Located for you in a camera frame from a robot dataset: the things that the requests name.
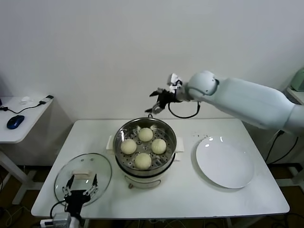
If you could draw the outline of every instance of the white wall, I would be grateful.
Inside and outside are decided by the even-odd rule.
[[[77,119],[143,116],[155,102],[148,95],[172,72],[189,79],[207,69],[283,88],[304,64],[303,7],[302,0],[1,1],[0,93],[56,97],[41,143],[54,154],[62,143],[55,139]],[[172,109],[191,114],[195,104]],[[207,104],[198,116],[221,117],[228,115]],[[18,163],[39,161],[41,148]]]

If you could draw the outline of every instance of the small white table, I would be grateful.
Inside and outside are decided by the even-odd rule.
[[[106,156],[113,175],[104,195],[93,204],[82,208],[81,216],[87,219],[176,219],[259,216],[245,219],[234,227],[246,227],[263,215],[289,211],[275,179],[262,156],[238,119],[165,120],[176,135],[183,138],[185,151],[180,161],[172,164],[168,177],[154,189],[128,188],[114,155],[106,152],[110,135],[126,120],[77,121],[63,145],[31,213],[48,217],[57,202],[54,182],[59,170],[72,158],[84,153]],[[228,136],[242,141],[255,166],[255,175],[242,189],[226,189],[215,185],[195,165],[195,150],[204,135]],[[62,212],[58,205],[54,213]]]
[[[19,112],[23,108],[35,106],[44,97],[32,97],[33,102],[28,104],[20,104],[22,97],[1,97],[2,106],[7,106],[9,109]],[[24,115],[24,121],[19,125],[18,128],[10,130],[6,127],[6,124],[10,118],[18,114],[14,114],[11,111],[0,111],[0,144],[3,143],[19,143],[21,142],[35,125],[40,116],[49,107],[52,101],[41,105],[36,108],[25,110],[19,115]],[[26,175],[17,165],[13,163],[1,150],[0,150],[0,165],[5,168],[9,174],[3,180],[3,185],[7,183],[10,175],[13,175],[17,180],[22,183],[18,193],[16,194],[12,204],[20,204],[24,194],[27,190],[40,190],[43,183],[33,182],[32,178],[35,176],[36,171],[30,171]]]

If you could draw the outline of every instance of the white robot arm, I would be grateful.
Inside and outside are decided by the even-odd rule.
[[[170,75],[170,90],[158,89],[157,114],[171,102],[207,102],[244,122],[264,129],[304,133],[304,106],[290,102],[280,91],[236,78],[220,78],[210,71],[195,74],[188,83]]]

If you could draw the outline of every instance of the metal rim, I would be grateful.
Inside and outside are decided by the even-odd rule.
[[[121,161],[121,151],[119,150],[119,143],[121,143],[121,142],[119,142],[119,138],[121,137],[121,134],[122,134],[122,132],[126,132],[126,128],[129,126],[129,125],[132,125],[132,124],[134,124],[134,125],[136,125],[136,123],[137,122],[141,122],[141,121],[150,121],[150,122],[155,122],[155,124],[156,125],[163,125],[163,127],[165,128],[165,129],[168,129],[169,131],[170,131],[170,134],[169,135],[166,135],[166,134],[164,134],[165,132],[163,131],[163,129],[162,128],[156,128],[156,131],[154,132],[154,133],[156,133],[156,135],[157,136],[161,136],[160,138],[162,138],[162,137],[166,137],[167,139],[168,139],[168,141],[166,140],[166,139],[164,139],[165,141],[167,141],[167,143],[168,144],[172,144],[172,146],[170,146],[169,147],[169,150],[170,150],[170,152],[167,154],[167,156],[164,154],[164,155],[162,155],[162,157],[164,158],[163,159],[163,161],[164,161],[164,163],[163,164],[157,164],[158,166],[156,166],[156,167],[154,167],[154,168],[150,168],[150,169],[148,169],[148,170],[144,170],[144,171],[142,171],[142,170],[138,170],[138,169],[135,169],[134,168],[134,166],[133,167],[131,167],[130,165],[131,165],[131,162],[129,162],[128,161],[128,165],[126,165],[126,164],[124,164],[123,163],[123,160]],[[162,120],[159,120],[159,119],[155,119],[155,118],[149,118],[149,117],[142,117],[142,118],[137,118],[137,119],[133,119],[133,120],[130,120],[130,121],[128,121],[128,122],[126,122],[117,132],[116,132],[116,134],[115,134],[115,136],[114,136],[114,141],[113,141],[113,150],[114,150],[114,153],[115,153],[115,157],[116,157],[116,161],[117,161],[117,163],[119,163],[120,164],[120,166],[123,168],[123,170],[128,170],[128,172],[132,172],[132,171],[134,171],[134,172],[138,172],[138,173],[140,173],[140,174],[138,174],[138,175],[140,175],[141,177],[143,177],[143,176],[151,176],[152,174],[150,174],[149,172],[161,172],[163,169],[166,169],[166,167],[168,166],[168,163],[170,163],[171,161],[172,161],[172,157],[174,156],[174,152],[175,152],[175,150],[176,150],[176,143],[177,143],[177,138],[176,138],[176,134],[175,134],[175,132],[173,131],[173,129],[167,124],[167,123],[165,123],[164,121],[162,121]]]
[[[151,175],[151,176],[138,176],[138,175],[135,175],[135,174],[133,174],[133,173],[130,173],[130,172],[128,172],[127,170],[125,170],[125,169],[122,167],[122,165],[118,162],[118,160],[117,160],[116,157],[115,157],[115,159],[116,159],[116,162],[117,162],[119,168],[121,168],[121,170],[124,171],[126,174],[128,174],[128,175],[130,175],[130,176],[133,176],[133,177],[136,177],[136,178],[146,179],[146,178],[156,177],[156,176],[158,176],[158,175],[161,175],[161,174],[164,173],[165,171],[167,171],[167,170],[171,167],[172,163],[174,162],[175,153],[174,153],[173,159],[171,160],[170,164],[169,164],[164,170],[160,171],[160,172],[157,173],[157,174],[153,174],[153,175]]]
[[[107,186],[105,187],[104,191],[102,192],[102,194],[100,195],[99,198],[101,198],[101,197],[103,196],[103,194],[105,193],[105,191],[108,189],[108,187],[109,187],[109,185],[110,185],[110,182],[111,182],[111,179],[112,179],[112,174],[113,174],[112,165],[111,165],[109,159],[107,159],[105,156],[103,156],[102,154],[99,154],[99,153],[83,153],[83,154],[80,154],[80,155],[78,155],[78,156],[72,158],[71,160],[69,160],[66,164],[64,164],[64,166],[62,166],[62,168],[61,168],[61,169],[59,170],[59,172],[57,173],[56,178],[55,178],[55,181],[54,181],[53,191],[54,191],[55,198],[57,199],[58,202],[61,201],[61,200],[59,200],[58,197],[57,197],[57,195],[56,195],[56,192],[55,192],[55,183],[56,183],[56,181],[57,181],[57,178],[58,178],[59,173],[60,173],[60,172],[61,172],[61,171],[62,171],[62,170],[63,170],[63,169],[72,161],[72,160],[74,160],[74,159],[76,159],[76,158],[78,158],[78,157],[80,157],[80,156],[84,156],[84,155],[88,155],[88,154],[96,154],[96,155],[99,155],[99,156],[105,158],[105,159],[108,161],[108,163],[109,163],[109,165],[110,165],[110,170],[111,170],[110,180],[109,180]],[[94,201],[92,201],[92,202],[88,202],[87,204],[84,204],[83,207],[88,206],[88,205],[94,203],[96,200],[94,200]],[[62,202],[62,203],[61,203],[61,205],[63,205],[63,206],[65,206],[66,204],[67,204],[66,202]]]

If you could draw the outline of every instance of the blue computer mouse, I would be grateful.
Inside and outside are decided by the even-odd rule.
[[[16,129],[22,123],[23,120],[24,120],[23,115],[16,115],[16,116],[9,119],[6,126],[9,129]]]

